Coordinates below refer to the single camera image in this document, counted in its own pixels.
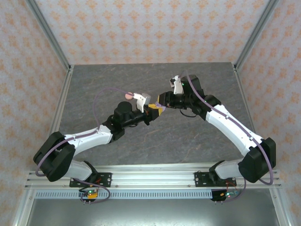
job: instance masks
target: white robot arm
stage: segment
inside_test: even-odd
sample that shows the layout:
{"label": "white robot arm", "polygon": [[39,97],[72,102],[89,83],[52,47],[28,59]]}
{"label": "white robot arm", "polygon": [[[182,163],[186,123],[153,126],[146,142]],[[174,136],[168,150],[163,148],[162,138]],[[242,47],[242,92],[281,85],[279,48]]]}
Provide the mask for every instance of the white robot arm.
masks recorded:
{"label": "white robot arm", "polygon": [[137,100],[137,110],[133,111],[132,105],[123,101],[118,104],[114,114],[97,128],[77,134],[51,134],[33,158],[48,180],[56,181],[61,177],[70,177],[93,183],[95,169],[90,163],[75,161],[73,157],[92,147],[118,140],[124,135],[127,127],[142,121],[149,125],[150,121],[163,112],[163,107],[149,104],[151,97],[148,94],[134,93],[133,96]]}
{"label": "white robot arm", "polygon": [[[199,115],[203,120],[219,129],[241,152],[244,158],[233,161],[221,161],[210,168],[209,175],[214,182],[228,178],[243,177],[255,183],[269,171],[268,165],[256,143],[263,147],[273,168],[276,165],[275,142],[271,138],[264,140],[245,127],[229,113],[217,98],[212,95],[204,94],[199,80],[195,75],[190,75],[190,78],[191,84],[189,84],[186,76],[182,78],[175,76],[172,78],[170,84],[171,87],[174,88],[174,91],[159,95],[159,104],[169,108],[190,108],[196,115]],[[191,85],[193,85],[198,95],[216,111],[200,101],[192,90]]]}

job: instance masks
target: patterned wallpaper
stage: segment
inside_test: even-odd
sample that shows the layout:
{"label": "patterned wallpaper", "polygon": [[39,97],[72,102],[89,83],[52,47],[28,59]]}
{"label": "patterned wallpaper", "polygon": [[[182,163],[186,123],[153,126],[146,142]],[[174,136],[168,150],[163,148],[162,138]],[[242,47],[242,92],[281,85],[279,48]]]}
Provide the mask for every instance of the patterned wallpaper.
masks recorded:
{"label": "patterned wallpaper", "polygon": [[268,0],[37,0],[70,64],[236,62]]}
{"label": "patterned wallpaper", "polygon": [[12,224],[66,72],[24,0],[0,1],[0,225]]}
{"label": "patterned wallpaper", "polygon": [[301,225],[301,4],[280,0],[240,72],[256,131],[277,144],[277,167]]}

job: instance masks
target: enclosure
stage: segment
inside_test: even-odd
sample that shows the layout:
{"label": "enclosure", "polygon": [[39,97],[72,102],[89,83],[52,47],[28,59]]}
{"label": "enclosure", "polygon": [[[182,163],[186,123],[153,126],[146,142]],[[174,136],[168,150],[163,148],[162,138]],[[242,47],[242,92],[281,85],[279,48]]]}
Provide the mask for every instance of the enclosure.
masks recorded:
{"label": "enclosure", "polygon": [[[277,144],[274,185],[248,183],[244,196],[228,204],[237,213],[227,219],[229,225],[245,224],[239,218],[246,214],[245,203],[249,203],[245,217],[253,220],[249,225],[300,224],[298,1],[3,0],[0,8],[1,225],[79,224],[81,214],[88,216],[88,210],[78,200],[62,204],[59,199],[37,195],[54,187],[64,193],[69,181],[50,185],[35,178],[35,153],[55,131],[74,134],[95,128],[92,106],[101,89],[147,93],[155,103],[159,94],[171,91],[169,79],[185,70],[195,74],[205,93],[217,97],[246,127]],[[125,98],[119,92],[100,95],[95,106],[99,121],[106,121],[121,101]],[[135,101],[130,103],[135,109]],[[189,110],[184,113],[193,115]],[[189,181],[190,170],[237,158],[240,152],[217,128],[199,117],[166,109],[149,126],[140,123],[128,128],[118,141],[91,148],[75,160],[89,161],[116,175],[125,170],[132,179],[135,175],[130,172],[139,167],[150,177],[156,176],[159,167],[163,173],[172,169],[174,174],[165,180],[175,181],[174,189],[183,189],[185,183],[175,173],[186,172],[182,179]],[[112,192],[129,186],[120,180],[112,182],[116,185]],[[161,221],[153,219],[150,224],[220,225],[222,217],[204,216],[218,211],[227,217],[226,204],[216,207],[196,197],[161,201],[115,199],[107,212],[89,224],[104,220],[108,225],[127,225],[126,215],[132,215],[135,220],[129,225],[148,225],[147,216],[155,215]],[[194,210],[174,209],[181,205]],[[129,206],[119,221],[110,215],[115,206],[120,212]],[[156,208],[165,215],[159,215]],[[197,209],[204,213],[195,217]],[[64,210],[66,216],[79,211],[78,218],[58,218],[61,211],[57,210]],[[49,214],[38,217],[44,211]],[[102,211],[101,206],[93,211]],[[185,211],[191,221],[181,217]]]}

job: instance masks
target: table surface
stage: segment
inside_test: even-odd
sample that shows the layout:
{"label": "table surface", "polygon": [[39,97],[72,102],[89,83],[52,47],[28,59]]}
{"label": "table surface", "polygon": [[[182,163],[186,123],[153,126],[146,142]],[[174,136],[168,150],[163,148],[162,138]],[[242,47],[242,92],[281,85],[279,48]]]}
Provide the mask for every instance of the table surface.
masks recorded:
{"label": "table surface", "polygon": [[[95,128],[92,105],[103,88],[148,93],[154,103],[159,94],[172,90],[169,79],[185,69],[198,76],[205,94],[216,96],[234,117],[251,128],[231,63],[176,63],[76,65],[59,131],[73,134]],[[106,121],[121,101],[125,98],[119,92],[106,91],[100,95],[96,104],[100,122]],[[118,141],[91,148],[75,159],[93,165],[120,165],[230,161],[241,157],[213,125],[200,117],[184,117],[177,109],[166,109],[150,126],[140,123],[127,128]]]}

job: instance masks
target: orange floral pattern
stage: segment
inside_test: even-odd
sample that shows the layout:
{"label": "orange floral pattern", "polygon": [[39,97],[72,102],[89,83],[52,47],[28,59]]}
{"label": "orange floral pattern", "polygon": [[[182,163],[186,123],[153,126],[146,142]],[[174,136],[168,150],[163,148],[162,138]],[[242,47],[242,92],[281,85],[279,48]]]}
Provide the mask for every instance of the orange floral pattern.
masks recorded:
{"label": "orange floral pattern", "polygon": [[37,2],[70,64],[126,64],[234,63],[268,0]]}
{"label": "orange floral pattern", "polygon": [[280,1],[240,71],[256,131],[277,144],[290,210],[301,225],[301,4]]}
{"label": "orange floral pattern", "polygon": [[2,0],[0,14],[0,225],[12,225],[66,71],[25,1]]}

